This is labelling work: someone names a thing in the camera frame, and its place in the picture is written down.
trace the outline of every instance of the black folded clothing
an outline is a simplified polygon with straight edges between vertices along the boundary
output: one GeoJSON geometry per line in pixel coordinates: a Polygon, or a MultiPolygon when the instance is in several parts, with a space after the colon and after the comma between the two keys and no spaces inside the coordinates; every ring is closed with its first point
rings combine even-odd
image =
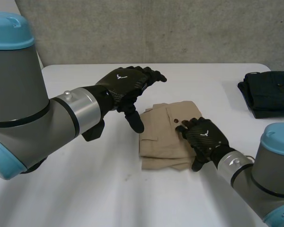
{"type": "Polygon", "coordinates": [[[255,118],[284,117],[284,71],[248,73],[238,88],[255,118]]]}

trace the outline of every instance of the gray wall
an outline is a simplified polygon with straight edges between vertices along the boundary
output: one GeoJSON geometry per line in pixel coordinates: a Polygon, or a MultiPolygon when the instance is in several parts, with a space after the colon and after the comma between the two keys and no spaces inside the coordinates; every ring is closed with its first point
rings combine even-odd
{"type": "Polygon", "coordinates": [[[16,0],[44,65],[252,62],[284,70],[284,0],[16,0]]]}

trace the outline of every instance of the black glove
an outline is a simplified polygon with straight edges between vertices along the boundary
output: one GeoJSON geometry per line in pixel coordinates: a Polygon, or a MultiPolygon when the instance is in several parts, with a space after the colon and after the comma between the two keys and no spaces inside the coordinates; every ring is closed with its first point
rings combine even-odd
{"type": "Polygon", "coordinates": [[[228,140],[220,129],[209,119],[200,117],[190,121],[182,121],[182,125],[178,126],[176,130],[182,133],[190,146],[195,149],[196,159],[192,165],[194,172],[199,171],[202,166],[213,161],[218,166],[221,158],[234,149],[229,147],[228,140]]]}
{"type": "Polygon", "coordinates": [[[131,66],[108,73],[96,85],[101,85],[110,92],[114,108],[119,113],[124,112],[125,118],[135,132],[142,133],[144,125],[134,103],[137,97],[156,81],[166,82],[167,79],[159,71],[153,71],[149,67],[142,69],[140,66],[131,66]]]}

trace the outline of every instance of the folded khaki trousers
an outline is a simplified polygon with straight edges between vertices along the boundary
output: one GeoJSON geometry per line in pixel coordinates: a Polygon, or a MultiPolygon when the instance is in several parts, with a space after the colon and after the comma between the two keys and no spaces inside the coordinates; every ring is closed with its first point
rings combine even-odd
{"type": "Polygon", "coordinates": [[[175,128],[193,117],[198,119],[201,113],[191,101],[155,104],[141,114],[145,128],[140,134],[142,169],[191,167],[195,152],[175,128]]]}

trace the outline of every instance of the glove finger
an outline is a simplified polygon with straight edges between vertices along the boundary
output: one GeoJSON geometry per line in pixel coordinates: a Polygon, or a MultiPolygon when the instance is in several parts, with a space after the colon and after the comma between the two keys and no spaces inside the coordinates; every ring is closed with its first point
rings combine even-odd
{"type": "Polygon", "coordinates": [[[187,120],[182,121],[182,124],[185,125],[188,129],[194,127],[194,124],[187,120]]]}
{"type": "Polygon", "coordinates": [[[187,131],[187,128],[184,128],[182,125],[179,125],[179,126],[176,127],[176,131],[178,131],[178,132],[187,131]]]}
{"type": "Polygon", "coordinates": [[[204,163],[201,163],[199,162],[196,158],[191,166],[191,169],[194,171],[194,172],[198,172],[202,169],[204,163]]]}
{"type": "Polygon", "coordinates": [[[143,70],[145,74],[150,77],[148,86],[151,86],[156,81],[162,81],[162,82],[167,81],[166,77],[163,76],[159,71],[153,71],[150,67],[145,67],[143,70]]]}
{"type": "Polygon", "coordinates": [[[142,73],[145,73],[144,70],[142,69],[142,67],[140,67],[140,66],[136,66],[134,69],[138,70],[138,71],[140,71],[142,73]]]}
{"type": "Polygon", "coordinates": [[[184,139],[187,139],[186,133],[187,133],[188,129],[184,128],[182,125],[179,125],[179,126],[176,127],[176,131],[180,132],[184,139]]]}
{"type": "Polygon", "coordinates": [[[144,124],[137,111],[128,114],[125,112],[125,119],[128,121],[129,125],[136,133],[144,132],[144,124]]]}
{"type": "Polygon", "coordinates": [[[189,121],[191,124],[193,124],[194,126],[198,124],[198,120],[196,118],[190,119],[189,121]]]}
{"type": "Polygon", "coordinates": [[[167,81],[166,77],[163,76],[159,71],[153,71],[153,72],[156,75],[156,79],[157,79],[156,81],[161,81],[164,83],[167,81]]]}

